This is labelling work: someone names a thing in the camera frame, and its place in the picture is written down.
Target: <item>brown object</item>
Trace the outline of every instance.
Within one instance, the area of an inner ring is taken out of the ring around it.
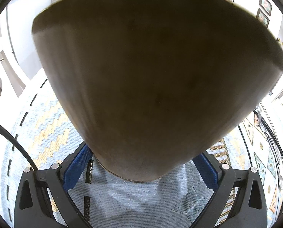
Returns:
[[[100,163],[149,181],[239,124],[283,70],[275,38],[224,0],[62,0],[32,33]]]

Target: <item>thin black wire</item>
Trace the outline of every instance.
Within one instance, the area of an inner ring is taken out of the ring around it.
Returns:
[[[10,143],[12,143],[19,152],[27,159],[28,163],[34,170],[38,170],[36,164],[25,151],[25,149],[17,142],[17,140],[5,129],[0,125],[0,134],[3,135]]]

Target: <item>blue textured pad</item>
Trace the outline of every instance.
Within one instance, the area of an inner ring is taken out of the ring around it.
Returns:
[[[72,164],[70,164],[70,166],[64,172],[63,188],[66,192],[75,187],[79,177],[92,156],[93,153],[91,149],[87,146],[87,144],[85,144],[76,158],[73,160]]]
[[[216,191],[218,189],[218,174],[208,159],[204,156],[204,154],[200,154],[193,159],[193,162],[207,188]]]

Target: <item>patterned carpet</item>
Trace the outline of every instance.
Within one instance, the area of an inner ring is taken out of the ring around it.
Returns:
[[[39,169],[59,162],[82,139],[69,121],[48,81],[26,97],[11,134],[31,155]],[[269,144],[252,112],[236,128],[208,150],[221,163],[235,169],[255,166],[261,176],[270,227],[276,220],[283,191],[278,187],[276,163]],[[4,219],[13,227],[14,203],[25,158],[10,143],[6,146],[1,176]],[[279,167],[283,175],[282,164]],[[225,221],[234,202],[233,189],[217,224]],[[206,188],[193,161],[148,183],[132,183],[104,170],[95,157],[88,163],[75,188],[73,201],[94,228],[178,227],[188,228],[207,204],[212,190]],[[52,200],[54,215],[64,223]]]

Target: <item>blue gripper pad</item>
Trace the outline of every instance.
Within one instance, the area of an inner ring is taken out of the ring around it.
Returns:
[[[73,160],[72,164],[69,165],[63,174],[63,188],[66,192],[75,187],[79,177],[92,156],[93,152],[87,146],[87,144],[85,144],[81,151],[77,154],[76,158]]]
[[[203,178],[207,188],[216,191],[218,189],[218,174],[210,164],[209,160],[204,156],[203,153],[201,153],[192,161]]]

